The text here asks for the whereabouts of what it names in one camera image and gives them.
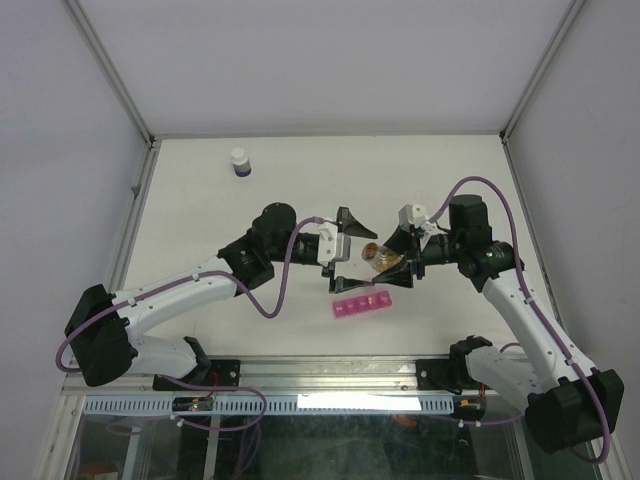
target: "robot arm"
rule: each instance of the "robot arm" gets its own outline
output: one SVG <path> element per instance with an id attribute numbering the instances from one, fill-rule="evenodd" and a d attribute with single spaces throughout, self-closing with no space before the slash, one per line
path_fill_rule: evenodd
<path id="1" fill-rule="evenodd" d="M 305 223 L 318 224 L 319 233 L 299 233 Z M 99 386 L 124 373 L 153 373 L 202 384 L 210 360 L 195 338 L 168 340 L 146 332 L 206 303 L 250 295 L 274 277 L 273 261 L 285 262 L 285 271 L 289 262 L 333 271 L 335 262 L 349 259 L 350 235 L 362 234 L 375 238 L 347 208 L 338 210 L 335 221 L 314 218 L 296 225 L 293 208 L 275 203 L 245 235 L 187 272 L 113 294 L 102 285 L 89 288 L 65 329 L 85 382 Z M 263 315 L 272 318 L 281 306 L 280 300 L 274 312 L 262 310 Z M 96 315 L 100 321 L 87 327 Z"/>
<path id="2" fill-rule="evenodd" d="M 425 267 L 457 264 L 460 273 L 507 322 L 531 364 L 525 367 L 510 360 L 482 337 L 468 337 L 452 345 L 446 367 L 428 372 L 428 377 L 452 391 L 460 391 L 473 381 L 489 386 L 525 414 L 536 442 L 553 453 L 603 434 L 593 399 L 572 367 L 578 364 L 595 390 L 613 432 L 624 391 L 622 381 L 614 370 L 600 372 L 577 348 L 544 307 L 523 271 L 525 290 L 531 292 L 531 298 L 525 297 L 516 262 L 523 270 L 524 265 L 511 245 L 493 240 L 482 198 L 453 197 L 449 204 L 450 230 L 438 235 L 433 235 L 434 225 L 425 223 L 426 217 L 407 220 L 409 207 L 400 211 L 400 226 L 385 243 L 402 254 L 404 261 L 375 277 L 373 283 L 411 288 L 414 277 L 424 277 Z M 541 310 L 549 328 L 531 303 Z M 554 336 L 570 349 L 570 360 Z"/>

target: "white wall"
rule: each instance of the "white wall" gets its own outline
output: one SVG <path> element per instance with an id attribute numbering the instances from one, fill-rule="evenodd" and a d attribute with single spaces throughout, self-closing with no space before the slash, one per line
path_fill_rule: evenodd
<path id="1" fill-rule="evenodd" d="M 498 132 L 569 0 L 82 0 L 156 134 Z"/>
<path id="2" fill-rule="evenodd" d="M 34 471 L 84 288 L 106 280 L 143 154 L 62 2 L 0 2 L 0 478 Z"/>
<path id="3" fill-rule="evenodd" d="M 618 433 L 640 475 L 640 3 L 590 2 L 512 137 L 572 336 L 626 384 Z"/>

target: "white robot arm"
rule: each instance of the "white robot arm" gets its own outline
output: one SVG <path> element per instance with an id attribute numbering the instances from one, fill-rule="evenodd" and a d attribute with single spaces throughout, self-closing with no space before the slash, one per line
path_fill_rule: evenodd
<path id="1" fill-rule="evenodd" d="M 469 179 L 495 187 L 478 177 Z M 445 202 L 450 229 L 442 229 L 443 234 L 433 234 L 433 218 L 439 215 L 425 223 L 426 217 L 415 215 L 415 206 L 400 211 L 399 227 L 384 245 L 404 262 L 373 282 L 411 288 L 414 278 L 424 277 L 425 267 L 457 264 L 507 322 L 530 365 L 512 361 L 488 340 L 471 336 L 451 346 L 444 364 L 424 370 L 429 382 L 456 393 L 470 385 L 487 385 L 525 415 L 536 442 L 548 453 L 600 437 L 604 425 L 613 432 L 624 391 L 620 377 L 614 370 L 600 372 L 542 304 L 517 249 L 493 240 L 482 198 L 453 196 L 469 179 L 460 181 Z M 512 222 L 509 209 L 507 213 Z M 513 223 L 512 236 L 516 238 Z"/>

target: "white table surface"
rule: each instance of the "white table surface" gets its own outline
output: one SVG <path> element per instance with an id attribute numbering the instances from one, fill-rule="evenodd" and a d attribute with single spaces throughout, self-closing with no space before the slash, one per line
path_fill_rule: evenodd
<path id="1" fill-rule="evenodd" d="M 243 147 L 253 172 L 233 173 L 230 152 Z M 168 277 L 201 263 L 243 235 L 273 202 L 292 205 L 298 219 L 334 217 L 348 206 L 384 242 L 406 203 L 429 213 L 460 178 L 482 175 L 505 193 L 514 210 L 521 256 L 542 298 L 542 275 L 505 156 L 497 136 L 309 137 L 165 140 L 136 239 L 126 286 Z M 481 184 L 494 238 L 510 242 L 497 197 Z M 313 232 L 310 226 L 306 231 Z M 338 273 L 371 278 L 376 272 L 360 259 L 366 243 L 354 239 L 351 261 Z M 276 279 L 255 291 L 263 305 L 275 305 Z M 167 321 L 150 334 L 196 336 L 212 355 L 403 355 L 444 354 L 468 335 L 496 345 L 514 340 L 506 323 L 455 265 L 434 266 L 415 289 L 390 290 L 393 306 L 335 319 L 332 301 L 358 295 L 328 293 L 320 268 L 294 265 L 279 317 L 260 316 L 244 297 L 216 302 Z"/>

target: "black mounting bracket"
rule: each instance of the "black mounting bracket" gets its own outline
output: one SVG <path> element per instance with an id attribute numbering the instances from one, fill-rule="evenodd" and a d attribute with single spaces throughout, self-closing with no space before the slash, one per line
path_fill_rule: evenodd
<path id="1" fill-rule="evenodd" d="M 240 360 L 209 357 L 211 362 L 204 378 L 197 384 L 200 387 L 237 387 L 240 383 Z M 156 375 L 153 377 L 153 389 L 157 392 L 180 392 L 189 390 Z"/>

